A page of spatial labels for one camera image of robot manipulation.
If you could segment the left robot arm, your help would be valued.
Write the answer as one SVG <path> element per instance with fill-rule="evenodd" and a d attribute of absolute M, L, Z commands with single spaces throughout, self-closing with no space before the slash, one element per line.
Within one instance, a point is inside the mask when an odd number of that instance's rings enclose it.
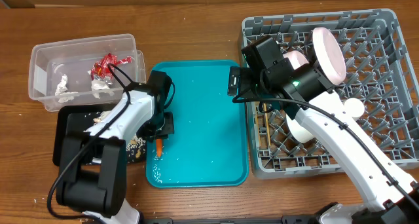
<path fill-rule="evenodd" d="M 101 122 L 64 136 L 58 177 L 46 200 L 51 216 L 65 219 L 52 208 L 55 198 L 76 211 L 77 219 L 141 223 L 140 212 L 126 200 L 126 144 L 133 136 L 160 143 L 174 133 L 167 108 L 175 85 L 167 73 L 151 71 L 146 83 L 130 81 L 122 88 L 121 100 Z"/>

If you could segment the white paper cup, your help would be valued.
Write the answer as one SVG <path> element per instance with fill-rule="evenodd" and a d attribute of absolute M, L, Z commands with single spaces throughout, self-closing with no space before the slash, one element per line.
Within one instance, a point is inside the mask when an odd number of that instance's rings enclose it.
<path fill-rule="evenodd" d="M 359 118 L 362 117 L 365 111 L 365 106 L 363 102 L 357 98 L 349 98 L 344 100 L 343 106 L 345 112 L 353 118 L 353 120 L 357 121 Z"/>

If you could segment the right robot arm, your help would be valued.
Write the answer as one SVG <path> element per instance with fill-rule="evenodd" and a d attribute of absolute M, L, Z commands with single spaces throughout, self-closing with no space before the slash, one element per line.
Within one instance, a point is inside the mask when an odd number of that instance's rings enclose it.
<path fill-rule="evenodd" d="M 244 47 L 247 67 L 230 72 L 233 102 L 269 103 L 285 111 L 326 148 L 357 188 L 361 204 L 329 204 L 311 223 L 417 223 L 418 182 L 378 148 L 335 92 L 346 76 L 337 40 L 317 28 L 312 42 L 316 65 L 299 52 L 283 55 L 268 35 Z"/>

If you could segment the small white bowl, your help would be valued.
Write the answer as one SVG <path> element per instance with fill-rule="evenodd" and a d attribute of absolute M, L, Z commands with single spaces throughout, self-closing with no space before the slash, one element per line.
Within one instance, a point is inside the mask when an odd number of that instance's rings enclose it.
<path fill-rule="evenodd" d="M 291 135 L 298 142 L 306 143 L 314 139 L 314 136 L 309 131 L 303 128 L 296 120 L 291 119 L 288 115 L 286 115 L 286 123 Z"/>

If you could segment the red snack wrapper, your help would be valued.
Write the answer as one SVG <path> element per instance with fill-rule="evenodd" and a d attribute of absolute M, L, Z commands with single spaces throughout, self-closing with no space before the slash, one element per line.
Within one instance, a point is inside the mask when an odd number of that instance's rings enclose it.
<path fill-rule="evenodd" d="M 91 79 L 112 82 L 114 76 L 109 70 L 108 65 L 111 64 L 111 69 L 114 70 L 115 68 L 113 67 L 113 65 L 118 66 L 129 64 L 133 61 L 134 59 L 131 56 L 128 56 L 121 60 L 117 60 L 116 55 L 108 53 L 100 61 L 94 63 L 92 69 L 90 70 Z"/>

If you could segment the white napkin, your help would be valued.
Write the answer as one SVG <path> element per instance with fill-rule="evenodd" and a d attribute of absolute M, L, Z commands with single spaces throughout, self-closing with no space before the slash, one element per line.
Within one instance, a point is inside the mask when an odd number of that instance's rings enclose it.
<path fill-rule="evenodd" d="M 98 91 L 98 90 L 109 90 L 110 87 L 105 81 L 100 81 L 97 79 L 92 80 L 91 82 L 91 89 L 92 91 Z M 110 91 L 108 92 L 110 96 L 114 96 L 114 92 Z M 97 99 L 100 99 L 99 93 L 93 93 L 93 96 Z"/>

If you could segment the large white plate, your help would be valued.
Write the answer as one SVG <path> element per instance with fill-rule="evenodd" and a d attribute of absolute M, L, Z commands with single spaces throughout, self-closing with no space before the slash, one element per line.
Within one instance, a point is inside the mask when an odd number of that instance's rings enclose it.
<path fill-rule="evenodd" d="M 316 58 L 325 76 L 339 85 L 346 78 L 346 64 L 335 36 L 327 28 L 315 28 L 312 42 Z"/>

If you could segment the pink bowl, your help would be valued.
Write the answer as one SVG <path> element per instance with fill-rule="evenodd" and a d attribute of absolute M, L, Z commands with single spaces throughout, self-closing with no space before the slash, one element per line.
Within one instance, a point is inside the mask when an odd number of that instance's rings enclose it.
<path fill-rule="evenodd" d="M 305 55 L 302 54 L 301 52 L 294 50 L 291 52 L 287 52 L 283 55 L 284 58 L 288 58 L 293 69 L 296 70 L 298 69 L 300 66 L 304 65 L 304 64 L 308 64 L 309 61 L 306 59 Z"/>

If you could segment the orange carrot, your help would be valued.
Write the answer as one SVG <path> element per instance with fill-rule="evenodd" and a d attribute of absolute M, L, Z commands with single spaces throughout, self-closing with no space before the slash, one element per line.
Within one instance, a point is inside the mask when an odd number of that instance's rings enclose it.
<path fill-rule="evenodd" d="M 156 156 L 159 159 L 163 153 L 163 139 L 158 138 L 155 140 L 155 151 L 156 151 Z"/>

